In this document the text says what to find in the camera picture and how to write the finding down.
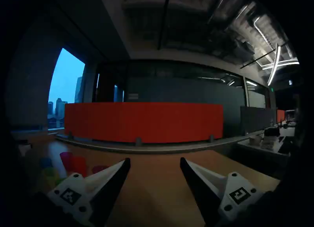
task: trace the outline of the ceiling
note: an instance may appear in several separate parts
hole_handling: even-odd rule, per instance
[[[274,62],[276,44],[282,46],[279,61],[298,61],[278,22],[256,0],[122,0],[121,9],[135,46],[140,40],[157,49],[198,52],[235,65],[272,51],[253,62],[266,81],[272,68],[263,65]],[[279,67],[281,77],[275,80],[285,78],[289,67]]]

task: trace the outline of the office desk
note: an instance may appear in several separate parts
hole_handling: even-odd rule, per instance
[[[88,175],[95,165],[111,166],[126,157],[131,168],[117,198],[106,226],[196,226],[204,221],[193,195],[180,170],[180,158],[199,164],[222,175],[239,172],[262,191],[274,190],[279,180],[252,170],[212,150],[186,154],[140,155],[89,150],[65,144],[51,138],[33,144],[25,160],[38,164],[40,157],[50,157],[59,174],[66,175],[61,152],[84,156]],[[45,187],[37,182],[34,191]]]

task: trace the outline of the skyscraper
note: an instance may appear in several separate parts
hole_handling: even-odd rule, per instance
[[[79,77],[77,79],[76,88],[75,88],[75,98],[74,98],[75,103],[80,103],[82,100],[80,96],[81,82],[82,82],[82,77]]]
[[[57,99],[56,101],[56,117],[58,116],[58,108],[59,108],[59,103],[62,102],[62,100],[60,98]]]
[[[49,101],[48,102],[48,114],[52,114],[53,113],[53,102]]]
[[[59,102],[58,104],[59,104],[59,106],[58,106],[58,118],[63,118],[67,102],[62,101],[62,102]]]

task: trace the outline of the sky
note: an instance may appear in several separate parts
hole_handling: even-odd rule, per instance
[[[83,76],[85,64],[74,57],[65,49],[61,50],[55,71],[53,72],[49,100],[53,102],[53,113],[55,113],[56,100],[74,103],[77,78]]]

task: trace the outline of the orange divider panel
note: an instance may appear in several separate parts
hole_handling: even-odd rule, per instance
[[[175,143],[223,136],[223,106],[197,103],[66,104],[65,133],[103,141]]]
[[[277,110],[277,123],[280,123],[280,121],[285,120],[285,111],[284,110]]]

